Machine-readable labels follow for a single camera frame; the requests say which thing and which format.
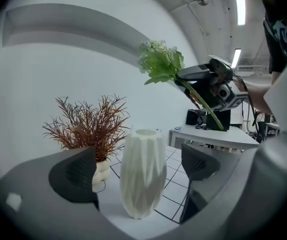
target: green flower stem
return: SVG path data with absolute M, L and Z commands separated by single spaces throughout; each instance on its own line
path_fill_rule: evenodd
M 213 117 L 213 119 L 215 120 L 215 122 L 219 126 L 220 130 L 223 130 L 224 127 L 223 127 L 222 123 L 219 121 L 218 117 L 215 115 L 215 113 L 212 111 L 212 109 L 208 106 L 208 104 L 204 101 L 204 99 L 195 91 L 195 89 L 192 88 L 191 85 L 185 81 L 182 81 L 182 80 L 178 80 L 178 81 L 180 83 L 182 83 L 182 85 L 184 87 L 186 87 L 189 91 L 191 91 L 198 98 L 198 100 L 202 103 L 202 105 L 208 110 L 210 115 Z

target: black t-shirt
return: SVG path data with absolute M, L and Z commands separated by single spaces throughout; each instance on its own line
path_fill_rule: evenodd
M 287 20 L 278 8 L 267 0 L 263 21 L 264 33 L 270 52 L 269 73 L 282 72 L 287 64 Z

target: ceiling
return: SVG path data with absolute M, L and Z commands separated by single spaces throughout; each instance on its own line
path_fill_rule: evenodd
M 157 1 L 185 32 L 199 63 L 207 63 L 208 54 L 231 63 L 235 49 L 240 48 L 238 66 L 252 65 L 255 71 L 268 73 L 270 55 L 263 27 L 265 8 L 261 0 L 245 0 L 245 25 L 237 25 L 236 0 L 208 0 L 206 6 L 192 2 L 192 11 L 186 0 Z

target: white vase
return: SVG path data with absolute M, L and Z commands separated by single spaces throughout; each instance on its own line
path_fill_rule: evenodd
M 158 205 L 167 175 L 161 133 L 137 130 L 127 135 L 120 169 L 120 193 L 134 219 L 147 217 Z
M 109 161 L 105 160 L 102 162 L 97 162 L 97 169 L 92 178 L 92 185 L 97 185 L 99 182 L 108 179 L 110 170 L 109 170 Z

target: shirt sleeve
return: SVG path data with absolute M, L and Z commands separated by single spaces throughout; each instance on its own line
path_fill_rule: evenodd
M 267 45 L 270 53 L 270 60 L 269 60 L 269 73 L 272 72 L 282 72 L 286 66 L 285 56 L 280 48 L 279 42 L 275 39 L 274 36 L 270 34 L 267 30 L 265 24 L 264 27 L 264 34 L 267 40 Z

